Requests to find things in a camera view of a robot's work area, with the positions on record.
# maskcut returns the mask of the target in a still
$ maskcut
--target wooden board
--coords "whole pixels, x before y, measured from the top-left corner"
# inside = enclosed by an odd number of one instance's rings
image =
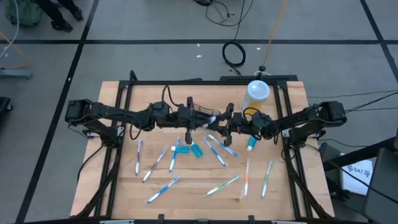
[[[300,111],[308,106],[303,83],[289,82],[288,84],[293,112]],[[104,82],[99,101],[114,106],[117,86],[118,82]],[[163,86],[160,85],[134,86],[130,110],[143,110],[148,107],[149,103],[160,101],[162,89]],[[192,96],[196,104],[221,112],[225,110],[229,102],[235,104],[235,110],[239,110],[245,92],[245,86],[235,85],[176,85],[170,86],[170,89],[172,98],[176,103],[186,103],[187,97]],[[165,99],[170,103],[167,94]],[[273,119],[277,119],[272,89],[271,95],[261,111],[270,115]],[[136,133],[137,130],[133,128],[133,135]],[[252,152],[247,152],[246,144],[249,136],[234,133],[233,144],[230,148],[239,154],[238,158],[220,148],[215,142],[211,142],[228,163],[227,167],[223,167],[203,140],[203,136],[207,134],[212,134],[222,140],[221,136],[206,129],[197,130],[193,133],[193,139],[203,150],[203,157],[197,159],[193,153],[179,154],[173,172],[169,173],[172,152],[168,150],[149,180],[142,183],[142,178],[158,158],[165,145],[174,145],[177,136],[183,139],[184,133],[185,129],[182,128],[156,128],[148,133],[142,132],[139,139],[144,141],[144,145],[138,177],[135,176],[134,172],[137,141],[130,140],[128,133],[126,133],[112,218],[157,219],[158,214],[164,214],[166,219],[247,220],[248,215],[254,215],[256,220],[294,219],[286,165],[280,157],[281,141],[274,145],[272,140],[262,140],[257,143]],[[316,141],[312,139],[308,140],[308,143],[313,146],[317,145]],[[86,158],[99,145],[99,139],[89,140]],[[319,153],[310,147],[301,149],[301,152],[309,190],[326,212],[334,215]],[[78,213],[85,206],[98,188],[103,158],[104,151],[83,169],[76,190],[72,215]],[[251,161],[249,192],[248,196],[243,198],[247,158]],[[274,161],[274,166],[269,177],[267,194],[265,199],[261,199],[264,176],[271,160]],[[207,191],[228,181],[235,175],[240,176],[239,180],[220,192],[204,197]],[[155,202],[146,204],[147,199],[151,198],[174,177],[181,177],[181,179]],[[108,193],[106,192],[102,213],[105,211],[107,198]],[[301,203],[301,214],[305,216],[301,196],[299,201]]]

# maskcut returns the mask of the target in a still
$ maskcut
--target black shoe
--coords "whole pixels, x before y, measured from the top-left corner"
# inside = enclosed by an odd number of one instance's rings
[[[60,30],[60,31],[65,31],[65,32],[70,32],[73,30],[73,27],[68,22],[58,25],[58,24],[55,24],[54,21],[51,21],[51,26],[55,30]]]
[[[77,20],[77,21],[82,21],[84,18],[83,18],[83,13],[81,12],[81,9],[80,8],[78,8],[78,10],[75,12],[75,13],[72,13],[73,14],[73,16],[74,16],[74,18]]]

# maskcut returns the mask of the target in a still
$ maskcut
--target robotic arm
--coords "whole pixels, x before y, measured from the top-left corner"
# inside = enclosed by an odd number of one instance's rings
[[[234,113],[234,105],[230,103],[226,111],[207,109],[193,103],[193,98],[187,98],[187,105],[178,105],[177,111],[172,111],[165,102],[151,103],[148,108],[133,112],[90,100],[69,101],[65,121],[72,126],[84,125],[89,131],[99,134],[101,140],[109,146],[118,145],[119,132],[114,127],[107,127],[99,119],[110,119],[129,123],[143,131],[152,131],[155,126],[160,128],[186,128],[185,142],[192,143],[191,131],[196,128],[207,128],[217,131],[225,137],[224,144],[232,143],[231,133],[250,134],[260,140],[271,139],[282,130],[289,129],[291,144],[305,142],[309,135],[325,132],[325,127],[337,127],[346,122],[343,105],[337,101],[323,102],[313,105],[304,110],[286,116],[281,119],[272,120],[270,116],[259,110],[246,118],[247,114]],[[225,126],[220,126],[221,121],[226,121]]]

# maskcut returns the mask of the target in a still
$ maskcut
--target yellow cable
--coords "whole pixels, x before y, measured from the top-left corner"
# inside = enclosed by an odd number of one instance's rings
[[[273,30],[271,32],[271,36],[269,37],[266,58],[264,59],[264,63],[262,64],[263,66],[266,66],[266,63],[267,63],[267,60],[268,60],[268,55],[269,55],[269,49],[271,48],[272,38],[274,38],[274,34],[275,34],[275,31],[276,31],[276,28],[278,27],[280,18],[282,17],[282,13],[285,10],[286,2],[287,2],[287,0],[284,0],[284,3],[282,4],[282,7],[281,7],[281,9],[279,11],[278,18],[277,18],[277,20],[275,22],[274,28],[273,28]]]
[[[28,63],[30,62],[29,57],[16,45],[14,45],[13,43],[11,43],[11,41],[2,33],[0,32],[0,35],[3,37],[4,40],[6,40],[11,46],[13,46],[20,55],[24,56],[25,59],[28,61]],[[29,67],[30,65],[15,65],[15,66],[11,66],[9,67],[10,69],[17,69],[17,68],[26,68]]]

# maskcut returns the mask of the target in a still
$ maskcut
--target white plastic container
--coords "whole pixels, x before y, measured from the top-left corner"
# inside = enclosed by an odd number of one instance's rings
[[[269,96],[269,86],[260,80],[254,80],[249,83],[246,94],[243,99],[243,103],[241,104],[241,111],[245,108],[252,107],[258,110],[261,110],[262,104]],[[246,110],[246,114],[253,115],[255,110]]]

